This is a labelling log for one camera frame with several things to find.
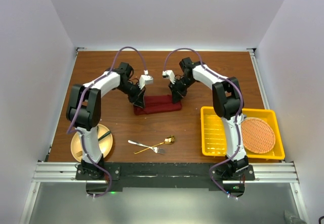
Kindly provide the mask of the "dark red cloth napkin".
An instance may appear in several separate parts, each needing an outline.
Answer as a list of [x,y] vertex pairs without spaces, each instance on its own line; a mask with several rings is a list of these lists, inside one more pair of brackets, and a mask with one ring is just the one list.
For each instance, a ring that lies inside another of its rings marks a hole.
[[182,109],[181,102],[173,103],[171,95],[160,95],[160,96],[144,96],[145,107],[140,108],[134,106],[134,114],[139,115],[150,115],[157,113],[167,113],[172,111],[178,111]]

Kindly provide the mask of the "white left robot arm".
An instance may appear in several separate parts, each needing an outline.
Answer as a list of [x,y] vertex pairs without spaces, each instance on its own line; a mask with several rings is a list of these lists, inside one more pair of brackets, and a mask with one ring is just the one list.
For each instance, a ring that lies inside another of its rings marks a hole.
[[104,156],[99,147],[98,124],[101,119],[101,100],[108,92],[120,90],[128,96],[129,102],[144,108],[145,86],[153,83],[153,77],[145,70],[136,83],[131,81],[133,68],[122,62],[118,68],[109,68],[98,78],[85,84],[75,84],[71,88],[66,118],[78,134],[82,146],[81,172],[92,179],[101,179],[107,170]]

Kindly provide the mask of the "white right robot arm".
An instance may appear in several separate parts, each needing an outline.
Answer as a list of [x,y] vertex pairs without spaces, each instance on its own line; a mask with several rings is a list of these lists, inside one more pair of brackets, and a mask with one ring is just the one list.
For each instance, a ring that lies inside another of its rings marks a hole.
[[238,179],[249,166],[241,132],[244,100],[238,79],[224,77],[203,62],[192,62],[189,57],[182,59],[179,65],[183,72],[180,78],[176,78],[172,70],[163,71],[163,77],[170,80],[172,102],[181,101],[195,82],[203,83],[212,90],[213,109],[223,123],[227,144],[226,160],[217,166],[223,167],[228,178]]

